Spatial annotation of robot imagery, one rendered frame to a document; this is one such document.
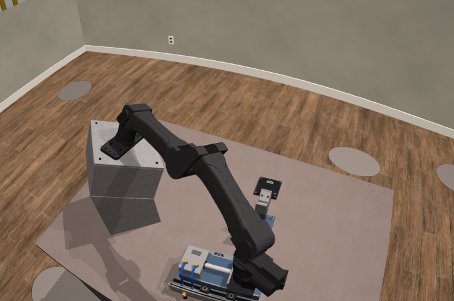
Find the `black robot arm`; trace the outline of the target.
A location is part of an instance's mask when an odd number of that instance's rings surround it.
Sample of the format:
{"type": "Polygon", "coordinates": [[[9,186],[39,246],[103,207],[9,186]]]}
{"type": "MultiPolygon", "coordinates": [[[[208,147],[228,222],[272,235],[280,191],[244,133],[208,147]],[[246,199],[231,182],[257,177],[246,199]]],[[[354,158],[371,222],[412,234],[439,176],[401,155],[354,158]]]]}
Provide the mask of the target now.
{"type": "Polygon", "coordinates": [[[144,138],[161,155],[173,179],[197,175],[221,211],[232,236],[230,240],[236,248],[234,273],[242,278],[250,277],[241,279],[241,287],[250,290],[256,287],[267,297],[283,290],[288,270],[279,267],[265,253],[274,245],[275,235],[233,178],[224,157],[228,151],[225,143],[188,144],[164,127],[145,103],[125,105],[117,121],[117,134],[100,150],[119,160],[144,138]]]}

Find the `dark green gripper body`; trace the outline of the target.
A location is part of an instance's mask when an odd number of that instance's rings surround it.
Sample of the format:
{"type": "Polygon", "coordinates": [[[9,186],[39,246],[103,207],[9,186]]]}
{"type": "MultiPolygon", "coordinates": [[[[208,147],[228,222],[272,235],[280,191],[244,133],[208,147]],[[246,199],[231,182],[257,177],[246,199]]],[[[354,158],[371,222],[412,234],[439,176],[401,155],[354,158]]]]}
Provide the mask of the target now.
{"type": "Polygon", "coordinates": [[[248,277],[248,278],[239,277],[233,271],[231,274],[229,284],[227,286],[227,292],[238,293],[238,294],[244,295],[245,297],[251,298],[254,290],[250,290],[250,289],[241,287],[241,279],[249,279],[249,278],[250,277],[248,277]]]}

